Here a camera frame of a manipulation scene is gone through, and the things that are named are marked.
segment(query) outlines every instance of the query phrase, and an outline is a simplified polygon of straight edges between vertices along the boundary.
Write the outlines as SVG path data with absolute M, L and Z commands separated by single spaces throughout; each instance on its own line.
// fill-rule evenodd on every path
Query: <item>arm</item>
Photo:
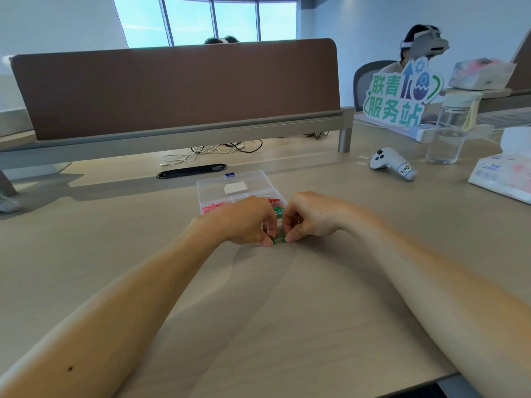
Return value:
M 354 204 L 298 193 L 286 241 L 341 229 L 376 258 L 423 328 L 484 398 L 531 396 L 531 309 Z
M 272 246 L 277 219 L 265 198 L 192 221 L 161 253 L 94 295 L 0 378 L 0 398 L 110 397 L 136 367 L 199 268 L 222 242 Z

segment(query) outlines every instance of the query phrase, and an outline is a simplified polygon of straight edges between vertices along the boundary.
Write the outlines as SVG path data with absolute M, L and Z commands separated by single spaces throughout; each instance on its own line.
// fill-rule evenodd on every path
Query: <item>window frame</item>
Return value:
M 260 33 L 260 3 L 261 2 L 296 2 L 297 0 L 197 0 L 197 1 L 209 1 L 210 3 L 210 15 L 212 20 L 212 26 L 214 29 L 214 36 L 219 37 L 218 23 L 216 20 L 216 7 L 214 6 L 214 1 L 225 1 L 225 2 L 251 2 L 254 3 L 254 8 L 256 11 L 256 35 L 258 41 L 262 41 L 262 35 Z M 166 9 L 166 0 L 159 0 L 160 12 L 163 16 L 164 28 L 166 30 L 166 36 L 168 37 L 169 46 L 175 46 L 173 40 L 173 35 L 171 33 L 171 25 L 168 19 L 168 10 Z

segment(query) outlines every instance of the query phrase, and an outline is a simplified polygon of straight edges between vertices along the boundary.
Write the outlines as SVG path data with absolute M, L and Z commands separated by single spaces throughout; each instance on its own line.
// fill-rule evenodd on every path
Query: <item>clear plastic box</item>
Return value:
M 271 184 L 262 170 L 246 173 L 226 173 L 224 176 L 197 181 L 201 214 L 206 214 L 226 203 L 234 203 L 250 195 L 265 197 L 282 217 L 287 201 Z

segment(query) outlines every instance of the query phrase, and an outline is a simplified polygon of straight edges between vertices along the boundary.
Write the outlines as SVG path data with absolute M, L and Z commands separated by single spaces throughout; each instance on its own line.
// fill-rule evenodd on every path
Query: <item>sign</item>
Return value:
M 368 117 L 397 126 L 420 124 L 424 105 L 444 86 L 441 74 L 428 68 L 428 59 L 409 60 L 401 74 L 375 73 L 363 104 Z

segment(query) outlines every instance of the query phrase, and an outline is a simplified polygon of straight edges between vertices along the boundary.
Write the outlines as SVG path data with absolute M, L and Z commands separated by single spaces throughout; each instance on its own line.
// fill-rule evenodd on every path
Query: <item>black hair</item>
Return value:
M 227 43 L 239 43 L 240 42 L 234 36 L 225 36 L 223 39 L 225 39 Z M 223 43 L 223 41 L 219 38 L 208 38 L 204 41 L 204 44 L 219 44 L 219 43 Z
M 439 28 L 433 25 L 430 25 L 435 31 L 438 31 Z M 415 35 L 420 32 L 424 32 L 428 30 L 428 26 L 417 24 L 415 26 L 412 26 L 409 32 L 407 33 L 406 37 L 404 38 L 403 42 L 410 43 L 415 40 Z M 404 52 L 406 50 L 409 50 L 409 47 L 402 47 L 400 49 L 400 61 L 402 62 L 404 60 Z

